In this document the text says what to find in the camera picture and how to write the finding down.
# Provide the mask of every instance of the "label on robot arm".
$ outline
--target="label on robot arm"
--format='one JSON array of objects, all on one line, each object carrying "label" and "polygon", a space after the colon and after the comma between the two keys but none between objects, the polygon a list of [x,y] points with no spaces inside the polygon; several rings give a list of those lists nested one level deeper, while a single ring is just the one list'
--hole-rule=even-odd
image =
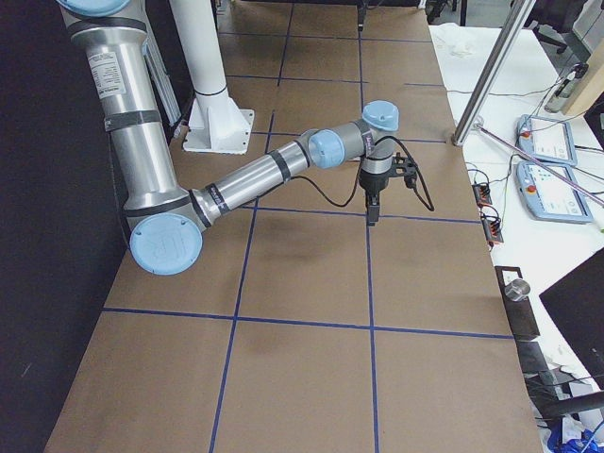
[{"label": "label on robot arm", "polygon": [[122,70],[115,52],[91,55],[88,63],[91,65],[98,97],[105,99],[117,94],[126,94]]}]

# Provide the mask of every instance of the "office chair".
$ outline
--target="office chair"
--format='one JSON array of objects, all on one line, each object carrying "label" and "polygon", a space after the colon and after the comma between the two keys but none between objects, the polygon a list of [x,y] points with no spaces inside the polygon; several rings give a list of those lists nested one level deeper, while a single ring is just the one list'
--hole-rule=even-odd
[{"label": "office chair", "polygon": [[573,24],[581,14],[583,5],[586,2],[587,0],[537,0],[525,22],[525,27],[536,21],[537,26],[532,31],[537,39],[541,42],[555,45],[558,47],[556,52],[562,54],[568,45],[565,42],[544,35],[539,30],[539,27],[541,25],[550,25],[560,34],[572,31]]}]

